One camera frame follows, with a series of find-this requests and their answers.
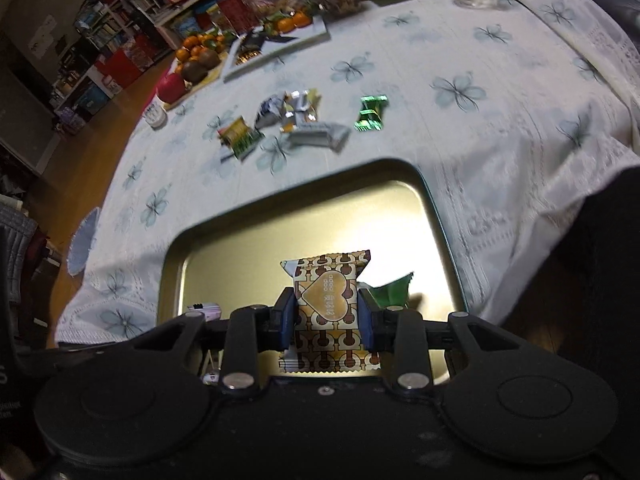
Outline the green white snack packet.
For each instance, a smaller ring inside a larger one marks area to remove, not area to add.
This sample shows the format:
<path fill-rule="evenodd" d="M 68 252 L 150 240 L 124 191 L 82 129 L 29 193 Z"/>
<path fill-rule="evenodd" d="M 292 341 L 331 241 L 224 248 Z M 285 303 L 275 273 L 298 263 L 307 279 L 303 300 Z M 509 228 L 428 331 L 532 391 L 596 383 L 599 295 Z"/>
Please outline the green white snack packet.
<path fill-rule="evenodd" d="M 409 286 L 413 278 L 410 272 L 397 280 L 380 286 L 372 286 L 365 282 L 358 283 L 358 289 L 367 290 L 376 304 L 383 308 L 407 309 L 409 302 Z"/>

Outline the brown heart pattern packet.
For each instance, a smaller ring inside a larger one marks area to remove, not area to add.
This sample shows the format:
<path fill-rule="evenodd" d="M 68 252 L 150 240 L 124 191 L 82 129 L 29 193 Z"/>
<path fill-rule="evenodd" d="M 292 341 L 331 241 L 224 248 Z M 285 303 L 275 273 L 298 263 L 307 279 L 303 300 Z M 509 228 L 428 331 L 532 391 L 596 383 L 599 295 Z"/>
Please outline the brown heart pattern packet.
<path fill-rule="evenodd" d="M 358 278 L 367 250 L 283 260 L 293 280 L 298 310 L 293 343 L 279 359 L 283 373 L 362 373 L 380 368 L 364 348 L 358 328 Z"/>

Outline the shiny green candy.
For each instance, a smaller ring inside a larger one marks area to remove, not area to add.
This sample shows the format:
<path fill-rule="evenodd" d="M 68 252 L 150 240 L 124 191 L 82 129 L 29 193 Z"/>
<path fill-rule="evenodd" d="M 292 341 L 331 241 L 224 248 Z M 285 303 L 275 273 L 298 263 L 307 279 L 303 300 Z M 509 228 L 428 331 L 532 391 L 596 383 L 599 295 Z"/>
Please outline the shiny green candy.
<path fill-rule="evenodd" d="M 384 94 L 363 96 L 360 99 L 360 111 L 354 123 L 357 131 L 381 131 L 383 129 L 383 113 L 388 105 L 388 97 Z"/>

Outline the gold metal tray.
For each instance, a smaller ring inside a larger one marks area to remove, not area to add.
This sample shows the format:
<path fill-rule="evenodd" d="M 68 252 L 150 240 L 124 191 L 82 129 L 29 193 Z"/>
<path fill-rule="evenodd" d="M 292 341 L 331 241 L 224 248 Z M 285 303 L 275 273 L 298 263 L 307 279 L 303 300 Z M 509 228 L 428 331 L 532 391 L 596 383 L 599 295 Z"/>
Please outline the gold metal tray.
<path fill-rule="evenodd" d="M 218 304 L 225 318 L 271 306 L 293 280 L 283 260 L 367 249 L 361 281 L 378 287 L 406 274 L 408 305 L 424 320 L 463 311 L 456 266 L 422 174 L 380 159 L 273 194 L 183 231 L 170 244 L 157 321 L 192 304 Z"/>

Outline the green yellow snack packet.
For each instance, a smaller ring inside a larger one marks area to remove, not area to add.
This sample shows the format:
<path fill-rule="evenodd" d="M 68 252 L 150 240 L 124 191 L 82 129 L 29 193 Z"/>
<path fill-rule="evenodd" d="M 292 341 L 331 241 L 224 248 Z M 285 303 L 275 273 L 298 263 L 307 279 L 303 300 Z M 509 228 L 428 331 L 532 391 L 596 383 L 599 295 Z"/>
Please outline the green yellow snack packet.
<path fill-rule="evenodd" d="M 218 130 L 221 144 L 239 160 L 244 160 L 252 154 L 264 137 L 258 129 L 247 125 L 242 116 Z"/>

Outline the round blue seat cushion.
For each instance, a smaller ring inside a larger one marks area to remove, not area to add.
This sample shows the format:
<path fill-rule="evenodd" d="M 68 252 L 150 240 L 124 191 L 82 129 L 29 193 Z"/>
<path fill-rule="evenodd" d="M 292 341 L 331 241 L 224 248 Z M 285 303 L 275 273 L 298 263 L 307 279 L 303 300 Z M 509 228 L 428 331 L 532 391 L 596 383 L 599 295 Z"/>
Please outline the round blue seat cushion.
<path fill-rule="evenodd" d="M 81 220 L 72 238 L 66 256 L 66 270 L 69 276 L 77 276 L 84 272 L 91 252 L 96 226 L 100 218 L 101 208 L 94 207 Z"/>

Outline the white sesame crisp packet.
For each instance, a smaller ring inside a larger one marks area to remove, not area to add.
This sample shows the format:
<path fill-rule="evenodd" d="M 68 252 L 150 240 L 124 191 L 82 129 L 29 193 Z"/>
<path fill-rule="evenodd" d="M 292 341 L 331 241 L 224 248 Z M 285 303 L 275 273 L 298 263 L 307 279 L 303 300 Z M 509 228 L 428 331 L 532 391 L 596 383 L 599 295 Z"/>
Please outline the white sesame crisp packet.
<path fill-rule="evenodd" d="M 337 122 L 305 122 L 285 135 L 288 143 L 328 148 L 339 153 L 350 135 L 350 128 Z"/>

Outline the blue white snack packet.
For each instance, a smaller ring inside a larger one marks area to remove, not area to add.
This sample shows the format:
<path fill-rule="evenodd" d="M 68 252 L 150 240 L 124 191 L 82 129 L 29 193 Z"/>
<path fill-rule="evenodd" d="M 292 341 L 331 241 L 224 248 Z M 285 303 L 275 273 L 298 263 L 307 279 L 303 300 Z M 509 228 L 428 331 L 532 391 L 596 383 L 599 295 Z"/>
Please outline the blue white snack packet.
<path fill-rule="evenodd" d="M 284 116 L 285 97 L 283 94 L 273 94 L 263 100 L 255 117 L 254 127 L 262 129 L 282 122 Z"/>

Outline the silver yellow snack packet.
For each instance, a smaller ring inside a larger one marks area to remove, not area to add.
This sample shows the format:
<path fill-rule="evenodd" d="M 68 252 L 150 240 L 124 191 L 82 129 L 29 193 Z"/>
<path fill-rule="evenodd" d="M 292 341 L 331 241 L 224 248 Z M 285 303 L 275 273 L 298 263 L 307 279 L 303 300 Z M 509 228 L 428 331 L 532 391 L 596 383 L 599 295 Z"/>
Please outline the silver yellow snack packet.
<path fill-rule="evenodd" d="M 291 132 L 307 122 L 318 120 L 320 94 L 316 88 L 287 93 L 283 99 L 281 131 Z"/>

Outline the red apple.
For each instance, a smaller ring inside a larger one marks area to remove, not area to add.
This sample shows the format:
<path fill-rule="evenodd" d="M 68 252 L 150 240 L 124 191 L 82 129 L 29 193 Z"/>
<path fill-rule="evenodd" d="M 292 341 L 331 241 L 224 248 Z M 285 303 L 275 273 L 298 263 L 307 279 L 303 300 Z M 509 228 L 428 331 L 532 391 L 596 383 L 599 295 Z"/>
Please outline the red apple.
<path fill-rule="evenodd" d="M 186 82 L 177 73 L 170 73 L 156 85 L 157 97 L 166 104 L 174 104 L 186 94 Z"/>

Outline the white floral lace tablecloth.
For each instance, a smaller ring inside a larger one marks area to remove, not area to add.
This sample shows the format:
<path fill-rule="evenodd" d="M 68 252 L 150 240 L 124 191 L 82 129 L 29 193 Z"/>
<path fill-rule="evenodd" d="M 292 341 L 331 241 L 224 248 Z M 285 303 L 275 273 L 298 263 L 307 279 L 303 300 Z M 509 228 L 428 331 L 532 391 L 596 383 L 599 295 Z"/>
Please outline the white floral lace tablecloth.
<path fill-rule="evenodd" d="M 382 129 L 352 132 L 339 152 L 269 133 L 247 159 L 220 157 L 221 126 L 306 89 L 320 93 L 322 120 L 345 127 L 363 96 L 386 96 Z M 181 231 L 379 157 L 422 170 L 466 301 L 500 323 L 582 200 L 638 164 L 638 50 L 596 0 L 367 6 L 334 23 L 329 41 L 201 90 L 164 128 L 137 125 L 55 340 L 100 344 L 147 330 Z"/>

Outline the white rectangular plate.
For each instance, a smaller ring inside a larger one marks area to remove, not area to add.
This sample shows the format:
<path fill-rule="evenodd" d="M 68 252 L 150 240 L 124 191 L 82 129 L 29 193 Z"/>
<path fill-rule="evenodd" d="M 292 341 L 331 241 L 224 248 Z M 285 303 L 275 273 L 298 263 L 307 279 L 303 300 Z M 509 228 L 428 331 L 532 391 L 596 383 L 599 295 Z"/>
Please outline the white rectangular plate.
<path fill-rule="evenodd" d="M 281 35 L 269 35 L 262 27 L 235 40 L 221 71 L 223 82 L 232 81 L 273 61 L 282 62 L 299 50 L 329 41 L 331 35 L 320 15 L 310 25 Z"/>

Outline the orange tangerine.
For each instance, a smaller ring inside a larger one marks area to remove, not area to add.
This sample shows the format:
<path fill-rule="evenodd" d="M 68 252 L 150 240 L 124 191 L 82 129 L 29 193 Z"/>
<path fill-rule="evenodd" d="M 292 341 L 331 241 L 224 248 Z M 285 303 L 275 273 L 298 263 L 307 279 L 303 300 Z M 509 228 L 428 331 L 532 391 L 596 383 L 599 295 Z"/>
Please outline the orange tangerine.
<path fill-rule="evenodd" d="M 281 35 L 285 35 L 296 29 L 296 25 L 292 18 L 281 18 L 277 21 L 277 29 Z"/>

